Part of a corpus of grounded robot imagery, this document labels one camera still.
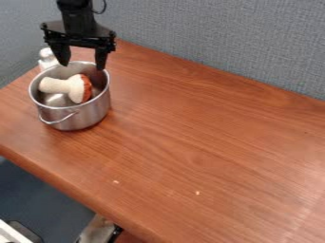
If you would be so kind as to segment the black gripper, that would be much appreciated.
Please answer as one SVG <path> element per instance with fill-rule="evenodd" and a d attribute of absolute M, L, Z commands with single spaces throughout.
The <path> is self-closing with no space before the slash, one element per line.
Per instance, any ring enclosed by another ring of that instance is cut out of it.
<path fill-rule="evenodd" d="M 69 47 L 88 47 L 95 49 L 96 69 L 103 70 L 115 51 L 115 32 L 96 22 L 95 15 L 105 11 L 107 3 L 100 10 L 93 9 L 92 0 L 56 0 L 56 4 L 61 19 L 42 22 L 40 29 L 58 63 L 68 65 Z"/>

